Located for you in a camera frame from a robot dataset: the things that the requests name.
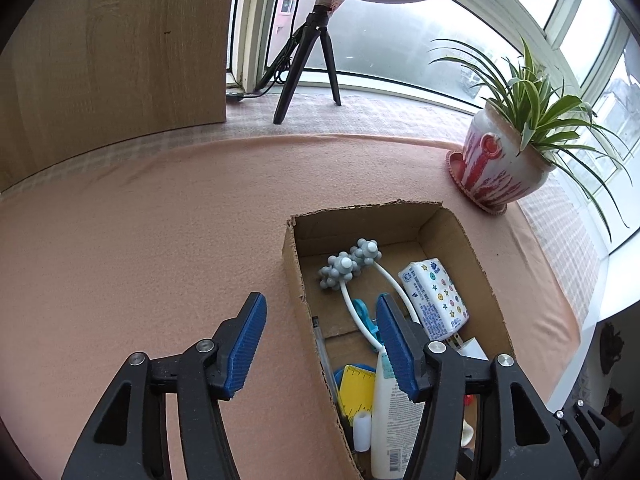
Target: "yellow ruler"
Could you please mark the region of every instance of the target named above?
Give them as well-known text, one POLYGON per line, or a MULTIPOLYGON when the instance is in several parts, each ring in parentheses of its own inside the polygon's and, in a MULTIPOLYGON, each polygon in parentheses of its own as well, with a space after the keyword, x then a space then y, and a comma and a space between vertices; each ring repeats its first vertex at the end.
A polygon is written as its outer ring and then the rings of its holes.
POLYGON ((353 416, 361 410, 371 411, 376 373, 346 365, 340 383, 340 403, 353 426, 353 416))

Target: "pink blanket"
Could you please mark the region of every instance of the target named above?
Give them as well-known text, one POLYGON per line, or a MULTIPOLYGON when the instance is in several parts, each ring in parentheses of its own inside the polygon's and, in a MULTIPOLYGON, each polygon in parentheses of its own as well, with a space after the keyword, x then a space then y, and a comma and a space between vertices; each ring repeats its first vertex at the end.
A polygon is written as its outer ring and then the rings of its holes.
POLYGON ((518 206, 499 218, 475 208, 446 172, 446 147, 366 136, 220 141, 0 203, 0 416, 36 471, 60 477, 130 353, 182 352, 258 290, 269 303, 267 327, 245 388, 222 406, 240 475, 340 478, 319 411, 305 400, 310 381, 280 253, 286 219, 319 208, 442 200, 462 222, 520 364, 546 399, 579 343, 574 314, 518 206))

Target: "wood grain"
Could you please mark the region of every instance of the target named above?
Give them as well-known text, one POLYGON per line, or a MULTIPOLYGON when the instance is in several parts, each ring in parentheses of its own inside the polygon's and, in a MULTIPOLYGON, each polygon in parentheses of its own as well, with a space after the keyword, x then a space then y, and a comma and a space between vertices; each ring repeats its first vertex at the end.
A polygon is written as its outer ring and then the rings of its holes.
POLYGON ((0 190, 119 140, 225 121, 231 0, 36 0, 0 54, 0 190))

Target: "metal screw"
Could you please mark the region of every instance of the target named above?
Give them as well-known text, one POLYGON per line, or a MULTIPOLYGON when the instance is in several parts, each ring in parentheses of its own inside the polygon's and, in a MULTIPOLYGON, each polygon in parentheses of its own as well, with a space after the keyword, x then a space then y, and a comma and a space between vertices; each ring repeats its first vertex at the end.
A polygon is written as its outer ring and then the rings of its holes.
POLYGON ((213 350, 213 341, 211 339, 201 339, 196 343, 196 350, 202 353, 213 350))
POLYGON ((513 357, 507 354, 498 355, 498 364, 502 366, 513 366, 513 357))
POLYGON ((145 362, 145 355, 142 352, 135 352, 129 356, 129 364, 138 366, 145 362))
POLYGON ((429 343, 429 350, 431 350, 434 354, 442 354, 447 349, 447 346, 440 341, 431 341, 429 343))

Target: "pot saucer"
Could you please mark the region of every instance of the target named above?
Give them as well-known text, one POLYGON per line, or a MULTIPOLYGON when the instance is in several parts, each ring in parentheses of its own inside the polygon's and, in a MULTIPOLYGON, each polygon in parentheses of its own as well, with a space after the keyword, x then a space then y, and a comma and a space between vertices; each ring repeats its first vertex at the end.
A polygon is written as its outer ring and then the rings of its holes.
POLYGON ((465 163, 462 160, 461 152, 447 152, 447 168, 449 168, 449 174, 451 175, 453 181, 460 188, 460 191, 462 191, 466 195, 466 197, 471 200, 471 202, 476 204, 480 209, 489 213, 490 215, 504 215, 505 211, 507 211, 507 204, 497 205, 494 207, 487 207, 485 205, 482 205, 462 185, 462 183, 460 182, 460 177, 462 177, 462 174, 465 171, 465 163))

